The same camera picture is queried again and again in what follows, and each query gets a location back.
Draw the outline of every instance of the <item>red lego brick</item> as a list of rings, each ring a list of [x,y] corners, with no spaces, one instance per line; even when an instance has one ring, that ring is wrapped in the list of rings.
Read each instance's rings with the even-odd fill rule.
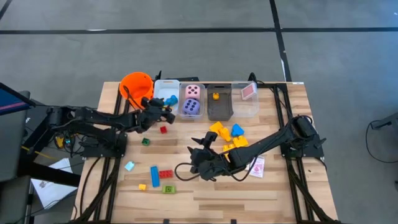
[[[167,133],[166,126],[160,127],[160,132],[161,132],[162,134],[166,134],[166,133]]]
[[[171,178],[171,177],[173,177],[173,171],[172,170],[159,171],[159,177],[161,179],[163,179],[163,178]]]

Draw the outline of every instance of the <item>floor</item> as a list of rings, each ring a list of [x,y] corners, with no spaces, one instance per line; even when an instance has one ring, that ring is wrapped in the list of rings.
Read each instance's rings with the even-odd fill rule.
[[[254,72],[262,81],[305,82],[318,132],[328,139],[325,158],[339,219],[396,223],[398,164],[370,157],[365,131],[370,121],[398,111],[397,1],[0,0],[0,8],[4,4],[1,81],[30,90],[32,97],[49,105],[96,106],[103,82],[137,70],[152,77],[162,70],[163,77],[209,81],[245,80]],[[274,22],[276,30],[269,29]],[[131,33],[180,27],[264,29]],[[100,29],[114,31],[76,34]],[[394,134],[390,127],[370,131],[369,148],[376,157],[398,159]],[[81,167],[73,170],[79,173]],[[66,222],[73,201],[60,202],[38,215],[35,223]],[[33,211],[39,208],[36,199]]]

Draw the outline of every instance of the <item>green cube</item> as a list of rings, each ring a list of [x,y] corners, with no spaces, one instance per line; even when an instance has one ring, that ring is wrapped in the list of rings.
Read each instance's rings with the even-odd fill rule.
[[[175,194],[175,187],[174,186],[163,186],[162,193],[163,194]]]
[[[150,143],[150,140],[149,140],[149,139],[144,138],[144,139],[142,140],[142,144],[145,145],[145,146],[149,146],[149,143]]]

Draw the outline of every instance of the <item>white paper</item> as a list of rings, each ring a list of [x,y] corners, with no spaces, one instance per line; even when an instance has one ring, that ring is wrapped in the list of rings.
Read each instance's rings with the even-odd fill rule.
[[[254,167],[251,169],[250,174],[255,177],[260,177],[262,178],[264,176],[264,164],[265,164],[265,159],[262,156],[259,156],[256,160],[256,163],[254,164]],[[249,168],[253,165],[253,161],[251,161],[250,166],[246,166],[246,170],[249,170]]]
[[[62,170],[72,173],[72,169],[70,168],[69,159],[67,159],[67,158],[61,159],[60,161],[52,164],[49,167],[54,168],[54,169],[63,168]],[[44,180],[32,179],[31,181],[32,181],[33,186],[36,189],[37,195],[39,196],[39,199],[42,202],[44,209],[49,209],[49,208],[53,207],[56,203],[59,202],[59,201],[55,201],[55,200],[63,199],[70,192],[77,189],[77,187],[55,184],[53,182],[47,182]]]

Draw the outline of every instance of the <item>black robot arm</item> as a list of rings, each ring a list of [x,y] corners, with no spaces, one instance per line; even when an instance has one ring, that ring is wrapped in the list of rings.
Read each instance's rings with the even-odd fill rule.
[[[85,147],[83,157],[119,157],[126,150],[126,132],[143,133],[158,121],[170,124],[175,115],[170,108],[164,108],[162,99],[141,101],[143,110],[127,114],[110,114],[89,107],[53,106],[47,110],[47,124],[54,132],[68,131],[88,138],[80,144]],[[110,128],[101,129],[93,124]]]
[[[325,139],[314,141],[319,138],[319,135],[306,116],[292,118],[278,132],[251,146],[235,148],[221,154],[210,148],[216,138],[216,133],[207,132],[203,139],[192,138],[203,145],[203,149],[188,147],[191,153],[191,173],[199,173],[204,180],[215,181],[215,177],[219,175],[233,175],[241,172],[253,159],[281,144],[289,144],[292,149],[300,150],[304,147],[319,148],[325,141]]]

